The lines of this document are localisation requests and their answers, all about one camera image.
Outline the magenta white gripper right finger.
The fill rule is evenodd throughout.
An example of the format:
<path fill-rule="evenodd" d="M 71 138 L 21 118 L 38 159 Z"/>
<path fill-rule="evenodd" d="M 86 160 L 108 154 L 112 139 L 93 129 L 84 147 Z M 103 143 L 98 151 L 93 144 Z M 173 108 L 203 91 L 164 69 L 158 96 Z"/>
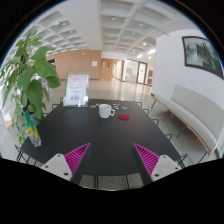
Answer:
<path fill-rule="evenodd" d="M 143 163 L 147 174 L 153 181 L 157 181 L 181 170 L 181 167 L 168 155 L 159 156 L 138 144 L 134 144 L 134 149 L 140 156 L 141 162 Z"/>

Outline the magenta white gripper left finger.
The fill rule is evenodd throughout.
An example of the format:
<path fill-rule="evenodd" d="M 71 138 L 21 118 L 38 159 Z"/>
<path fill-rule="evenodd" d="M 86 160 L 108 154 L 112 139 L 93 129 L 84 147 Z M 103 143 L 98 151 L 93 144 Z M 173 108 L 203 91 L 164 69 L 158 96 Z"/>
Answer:
<path fill-rule="evenodd" d="M 91 144 L 87 143 L 72 151 L 63 154 L 55 154 L 41 168 L 49 173 L 70 181 L 74 174 L 77 173 L 80 164 L 90 148 Z"/>

